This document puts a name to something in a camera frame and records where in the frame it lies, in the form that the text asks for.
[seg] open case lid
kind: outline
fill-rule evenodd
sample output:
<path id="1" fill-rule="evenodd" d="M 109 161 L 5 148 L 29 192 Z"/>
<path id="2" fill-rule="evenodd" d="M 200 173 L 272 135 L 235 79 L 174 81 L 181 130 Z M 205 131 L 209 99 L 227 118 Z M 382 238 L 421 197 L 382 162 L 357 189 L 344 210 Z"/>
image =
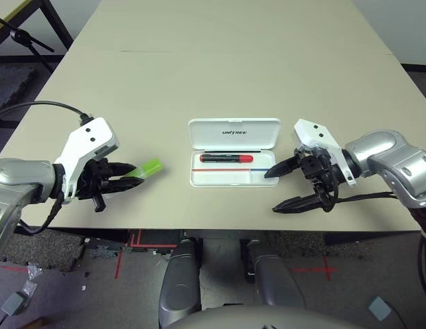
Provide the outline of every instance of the open case lid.
<path id="1" fill-rule="evenodd" d="M 188 122 L 191 146 L 207 151 L 271 149 L 280 128 L 280 119 L 276 118 L 193 119 Z"/>

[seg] table leg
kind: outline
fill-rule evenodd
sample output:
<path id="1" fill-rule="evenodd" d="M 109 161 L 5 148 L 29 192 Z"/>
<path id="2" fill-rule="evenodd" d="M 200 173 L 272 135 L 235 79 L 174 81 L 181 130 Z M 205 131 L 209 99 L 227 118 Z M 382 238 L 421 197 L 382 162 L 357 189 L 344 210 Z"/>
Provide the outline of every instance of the table leg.
<path id="1" fill-rule="evenodd" d="M 49 2 L 49 0 L 41 0 L 40 10 L 42 10 L 42 13 L 47 18 L 49 24 L 53 27 L 55 33 L 57 33 L 65 48 L 69 49 L 73 43 L 73 39 L 51 2 Z"/>

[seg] cable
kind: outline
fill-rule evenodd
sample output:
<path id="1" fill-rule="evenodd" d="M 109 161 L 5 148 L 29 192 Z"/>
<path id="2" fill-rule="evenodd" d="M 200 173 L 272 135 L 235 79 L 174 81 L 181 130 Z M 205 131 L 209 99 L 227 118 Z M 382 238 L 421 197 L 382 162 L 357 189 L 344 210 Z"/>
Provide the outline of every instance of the cable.
<path id="1" fill-rule="evenodd" d="M 400 319 L 400 322 L 402 323 L 403 327 L 405 329 L 407 329 L 407 325 L 404 322 L 404 320 L 402 319 L 402 316 L 400 316 L 400 313 L 398 312 L 398 310 L 395 307 L 393 307 L 393 305 L 391 305 L 390 303 L 388 303 L 386 300 L 384 300 L 384 302 L 394 311 L 394 313 L 397 314 L 397 317 Z"/>
<path id="2" fill-rule="evenodd" d="M 77 108 L 74 108 L 73 106 L 70 106 L 70 105 L 67 105 L 67 104 L 59 103 L 57 101 L 29 101 L 27 103 L 14 104 L 14 105 L 8 106 L 6 108 L 0 109 L 0 117 L 2 117 L 5 114 L 11 113 L 14 110 L 17 110 L 18 108 L 24 108 L 26 106 L 33 106 L 33 105 L 59 106 L 61 108 L 66 108 L 68 110 L 71 110 L 74 113 L 77 113 L 78 115 L 80 115 L 80 118 L 82 120 L 82 125 L 84 125 L 84 124 L 88 123 L 89 121 L 93 120 L 93 117 L 90 117 L 89 115 L 87 115 L 86 113 L 78 110 Z"/>
<path id="3" fill-rule="evenodd" d="M 333 208 L 335 208 L 339 195 L 338 179 L 336 178 L 336 175 L 333 172 L 333 167 L 331 165 L 329 165 L 329 172 L 331 175 L 331 184 L 333 185 L 333 197 L 331 198 L 331 205 L 328 208 L 323 208 L 325 212 L 330 212 L 333 210 Z"/>
<path id="4" fill-rule="evenodd" d="M 420 284 L 426 295 L 426 278 L 425 278 L 425 272 L 423 270 L 423 250 L 426 247 L 425 244 L 426 244 L 426 240 L 423 236 L 421 236 L 420 241 L 418 243 L 417 268 L 418 268 L 418 276 L 420 278 Z"/>
<path id="5" fill-rule="evenodd" d="M 4 314 L 2 320 L 0 321 L 0 326 L 5 321 L 5 319 L 7 319 L 7 318 L 8 318 L 8 314 Z"/>
<path id="6" fill-rule="evenodd" d="M 370 193 L 370 194 L 358 194 L 358 195 L 354 195 L 352 197 L 346 197 L 343 199 L 339 198 L 338 203 L 341 204 L 342 202 L 359 201 L 359 200 L 366 200 L 366 199 L 378 199 L 381 197 L 397 199 L 397 197 L 394 195 L 393 192 L 378 192 L 378 193 Z"/>
<path id="7" fill-rule="evenodd" d="M 64 194 L 63 192 L 60 192 L 57 196 L 56 202 L 54 202 L 54 205 L 51 208 L 51 212 L 49 213 L 47 219 L 42 224 L 41 227 L 36 228 L 35 230 L 32 230 L 26 222 L 24 222 L 22 219 L 19 221 L 22 228 L 30 235 L 35 235 L 38 233 L 41 233 L 45 228 L 48 227 L 48 225 L 53 221 L 54 217 L 58 214 L 60 209 L 62 209 L 62 203 L 64 201 Z"/>

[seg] robotic arm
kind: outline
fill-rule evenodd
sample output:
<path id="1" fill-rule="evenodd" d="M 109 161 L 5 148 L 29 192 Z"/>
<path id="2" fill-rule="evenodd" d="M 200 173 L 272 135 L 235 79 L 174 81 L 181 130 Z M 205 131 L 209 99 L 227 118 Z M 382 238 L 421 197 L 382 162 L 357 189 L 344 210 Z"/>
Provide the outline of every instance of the robotic arm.
<path id="1" fill-rule="evenodd" d="M 273 166 L 265 177 L 279 177 L 301 168 L 315 194 L 285 200 L 273 208 L 274 212 L 297 213 L 315 208 L 328 212 L 339 202 L 392 197 L 408 208 L 426 237 L 426 151 L 408 144 L 392 130 L 368 133 L 347 143 L 344 149 L 326 127 L 317 123 L 300 119 L 295 133 L 298 146 L 294 157 Z M 338 197 L 338 184 L 355 186 L 355 178 L 374 174 L 383 178 L 391 192 Z"/>
<path id="2" fill-rule="evenodd" d="M 95 212 L 99 212 L 106 207 L 102 194 L 125 191 L 143 182 L 136 177 L 110 180 L 135 166 L 108 162 L 105 156 L 119 146 L 115 133 L 103 118 L 87 121 L 69 135 L 54 164 L 0 159 L 0 255 L 19 222 L 30 234 L 36 234 L 49 225 L 62 204 L 74 197 L 92 198 Z M 56 199 L 51 213 L 39 229 L 31 230 L 21 221 L 22 208 L 46 202 L 49 197 Z"/>

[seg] wall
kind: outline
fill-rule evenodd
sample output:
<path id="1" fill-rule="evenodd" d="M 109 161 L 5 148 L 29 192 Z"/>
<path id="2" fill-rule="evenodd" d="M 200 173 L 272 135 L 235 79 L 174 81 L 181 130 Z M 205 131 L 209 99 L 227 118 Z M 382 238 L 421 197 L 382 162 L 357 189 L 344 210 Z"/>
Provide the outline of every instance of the wall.
<path id="1" fill-rule="evenodd" d="M 75 38 L 82 30 L 88 19 L 92 16 L 101 0 L 51 0 L 58 15 L 67 27 L 69 33 Z M 55 49 L 54 54 L 65 54 L 66 49 L 60 42 L 56 33 L 51 28 L 45 16 L 38 10 L 29 17 L 21 28 L 27 30 L 33 37 Z M 35 46 L 40 53 L 51 54 L 39 46 Z M 32 53 L 13 40 L 7 39 L 0 46 L 0 56 L 31 55 Z"/>
<path id="2" fill-rule="evenodd" d="M 73 38 L 84 27 L 100 1 L 51 0 Z M 353 0 L 353 2 L 400 62 L 426 64 L 426 0 Z M 62 43 L 39 11 L 23 24 L 23 29 L 53 47 L 56 54 L 65 53 Z M 0 56 L 29 54 L 27 49 L 11 40 L 5 41 L 0 46 Z"/>
<path id="3" fill-rule="evenodd" d="M 426 64 L 426 0 L 353 0 L 397 59 Z"/>

